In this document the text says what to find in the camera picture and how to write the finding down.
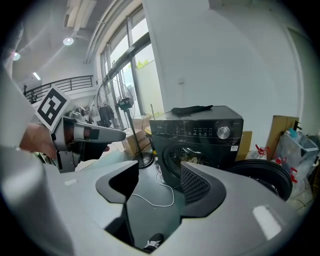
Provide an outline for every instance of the railing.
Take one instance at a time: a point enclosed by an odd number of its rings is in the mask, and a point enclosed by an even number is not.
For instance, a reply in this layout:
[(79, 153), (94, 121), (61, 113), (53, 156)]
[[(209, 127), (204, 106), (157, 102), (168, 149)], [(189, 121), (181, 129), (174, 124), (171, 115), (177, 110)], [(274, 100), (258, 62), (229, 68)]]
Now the railing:
[(49, 91), (51, 86), (56, 86), (61, 91), (69, 92), (83, 88), (92, 87), (92, 77), (93, 75), (84, 75), (71, 77), (63, 80), (54, 81), (51, 83), (47, 83), (31, 90), (25, 92), (26, 98), (29, 100), (31, 104), (39, 102), (42, 100), (43, 96)]

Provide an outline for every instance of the plastic bag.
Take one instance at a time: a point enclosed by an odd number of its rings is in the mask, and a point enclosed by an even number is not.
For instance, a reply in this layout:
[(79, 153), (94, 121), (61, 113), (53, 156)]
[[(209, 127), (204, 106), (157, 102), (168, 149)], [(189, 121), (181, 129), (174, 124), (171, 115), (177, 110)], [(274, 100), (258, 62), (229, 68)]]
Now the plastic bag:
[(258, 147), (257, 144), (255, 144), (255, 147), (257, 150), (252, 150), (248, 152), (245, 159), (263, 159), (267, 160), (267, 151), (270, 151), (269, 147)]

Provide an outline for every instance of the sticker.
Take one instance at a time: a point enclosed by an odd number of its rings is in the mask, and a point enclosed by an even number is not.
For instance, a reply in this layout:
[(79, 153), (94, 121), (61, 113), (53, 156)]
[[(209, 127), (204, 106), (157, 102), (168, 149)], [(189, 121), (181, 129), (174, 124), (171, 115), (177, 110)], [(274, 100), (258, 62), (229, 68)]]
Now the sticker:
[(238, 151), (238, 146), (231, 146), (230, 151)]
[(64, 184), (67, 186), (75, 184), (75, 183), (78, 183), (78, 181), (75, 178), (67, 179), (64, 181)]
[(281, 226), (264, 205), (255, 207), (252, 212), (267, 240), (280, 233)]
[(36, 116), (53, 132), (71, 99), (54, 85), (43, 97)]

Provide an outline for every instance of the hand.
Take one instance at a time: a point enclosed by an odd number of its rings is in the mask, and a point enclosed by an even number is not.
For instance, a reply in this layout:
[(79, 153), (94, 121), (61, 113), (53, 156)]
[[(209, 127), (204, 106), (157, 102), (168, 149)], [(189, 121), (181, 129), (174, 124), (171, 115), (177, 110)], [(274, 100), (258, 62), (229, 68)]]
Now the hand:
[(56, 148), (51, 140), (50, 131), (43, 125), (29, 123), (20, 148), (31, 152), (41, 152), (52, 159), (56, 159)]

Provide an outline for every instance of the white wall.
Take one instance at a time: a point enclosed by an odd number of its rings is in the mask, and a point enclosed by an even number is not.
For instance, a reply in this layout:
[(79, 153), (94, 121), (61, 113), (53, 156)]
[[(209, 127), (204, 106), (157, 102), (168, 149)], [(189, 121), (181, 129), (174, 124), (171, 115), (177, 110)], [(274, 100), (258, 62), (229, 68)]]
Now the white wall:
[(320, 60), (310, 40), (293, 30), (290, 34), (299, 54), (304, 82), (305, 101), (299, 126), (303, 133), (316, 135), (320, 129)]
[(93, 64), (84, 64), (88, 45), (89, 42), (87, 40), (75, 39), (72, 45), (63, 46), (38, 71), (42, 78), (42, 84), (72, 77), (93, 75)]
[(227, 105), (266, 144), (273, 115), (297, 116), (299, 78), (288, 36), (269, 9), (208, 0), (144, 0), (164, 110)]

